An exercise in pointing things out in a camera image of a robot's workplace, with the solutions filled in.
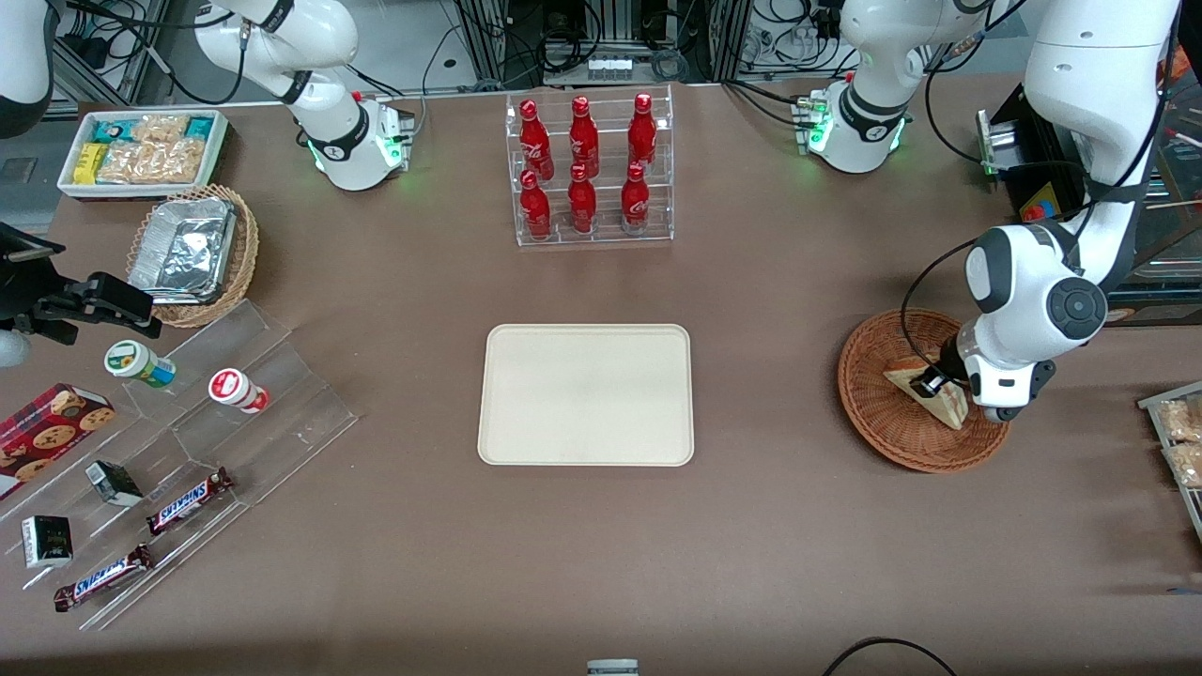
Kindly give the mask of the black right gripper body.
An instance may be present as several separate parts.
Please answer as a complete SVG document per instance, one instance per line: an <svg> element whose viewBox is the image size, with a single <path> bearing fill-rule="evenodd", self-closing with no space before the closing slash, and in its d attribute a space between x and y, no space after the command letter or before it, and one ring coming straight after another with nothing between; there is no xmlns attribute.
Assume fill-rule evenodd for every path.
<svg viewBox="0 0 1202 676"><path fill-rule="evenodd" d="M1 319L2 330L26 336L43 336L71 346L78 336L77 322L87 322L85 300L73 287L76 281L56 273L53 256L66 248L24 231L1 225Z"/></svg>

